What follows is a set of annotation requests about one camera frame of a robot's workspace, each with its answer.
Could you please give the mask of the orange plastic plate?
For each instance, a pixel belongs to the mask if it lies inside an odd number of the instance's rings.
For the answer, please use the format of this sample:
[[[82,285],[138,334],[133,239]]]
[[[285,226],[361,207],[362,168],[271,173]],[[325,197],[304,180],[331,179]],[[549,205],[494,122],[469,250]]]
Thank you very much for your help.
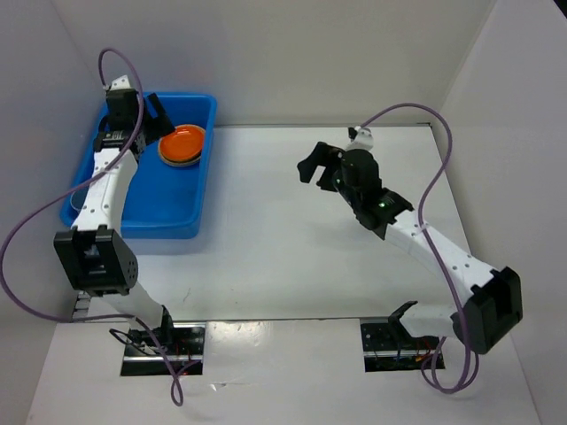
[[[197,125],[183,124],[159,140],[159,155],[167,162],[186,164],[197,160],[205,146],[206,131]]]

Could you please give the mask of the tan woven wicker tray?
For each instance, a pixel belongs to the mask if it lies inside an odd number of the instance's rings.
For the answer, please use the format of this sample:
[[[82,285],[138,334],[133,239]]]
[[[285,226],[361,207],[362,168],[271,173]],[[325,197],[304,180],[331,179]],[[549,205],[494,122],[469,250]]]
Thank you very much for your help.
[[[165,156],[161,151],[159,151],[159,157],[168,166],[186,167],[186,166],[193,166],[193,165],[197,164],[201,159],[201,153],[199,153],[198,155],[195,155],[191,158],[185,159],[185,160],[172,160],[171,158],[168,158],[167,156]]]

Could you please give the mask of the blue plastic cup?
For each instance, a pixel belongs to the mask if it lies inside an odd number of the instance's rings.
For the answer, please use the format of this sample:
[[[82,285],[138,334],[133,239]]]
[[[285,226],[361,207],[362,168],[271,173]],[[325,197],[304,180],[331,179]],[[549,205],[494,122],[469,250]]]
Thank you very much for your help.
[[[88,191],[88,188],[79,189],[70,196],[70,205],[76,212],[79,213],[85,205]]]

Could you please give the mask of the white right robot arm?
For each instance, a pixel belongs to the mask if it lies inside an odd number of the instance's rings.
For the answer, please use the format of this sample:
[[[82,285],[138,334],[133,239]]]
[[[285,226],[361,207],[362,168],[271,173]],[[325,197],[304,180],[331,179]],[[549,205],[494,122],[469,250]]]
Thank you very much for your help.
[[[297,165],[300,181],[311,182],[317,167],[323,169],[317,186],[339,193],[363,227],[454,286],[457,299],[450,305],[410,300],[391,313],[392,344],[407,348],[425,336],[455,337],[474,353],[485,355],[522,320],[517,272],[509,267],[497,270],[420,222],[407,199],[383,185],[369,151],[347,151],[319,142]]]

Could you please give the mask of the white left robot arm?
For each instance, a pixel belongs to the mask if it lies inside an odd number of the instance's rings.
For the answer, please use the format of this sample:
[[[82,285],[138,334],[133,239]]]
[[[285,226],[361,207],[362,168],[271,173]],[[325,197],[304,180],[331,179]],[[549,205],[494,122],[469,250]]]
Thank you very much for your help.
[[[93,142],[95,180],[71,228],[55,235],[54,248],[74,289],[127,315],[130,340],[163,354],[176,343],[171,315],[139,282],[136,255],[120,234],[141,154],[174,130],[158,96],[146,99],[147,105],[140,104],[135,89],[107,90],[108,113]]]

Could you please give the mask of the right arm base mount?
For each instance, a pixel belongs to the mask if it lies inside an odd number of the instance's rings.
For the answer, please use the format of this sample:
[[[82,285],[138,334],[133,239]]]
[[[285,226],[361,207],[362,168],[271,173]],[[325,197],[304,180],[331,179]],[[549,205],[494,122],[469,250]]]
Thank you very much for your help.
[[[366,372],[419,370],[439,344],[434,336],[401,336],[385,317],[360,321]]]

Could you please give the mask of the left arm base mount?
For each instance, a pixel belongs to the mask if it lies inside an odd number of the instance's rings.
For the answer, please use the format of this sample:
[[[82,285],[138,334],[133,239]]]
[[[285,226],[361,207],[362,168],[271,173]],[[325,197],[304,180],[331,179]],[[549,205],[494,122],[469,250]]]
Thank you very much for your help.
[[[112,329],[124,345],[120,375],[126,377],[168,375],[159,350],[145,331]],[[172,340],[162,344],[172,368],[178,375],[201,375],[206,340],[204,322],[175,322]]]

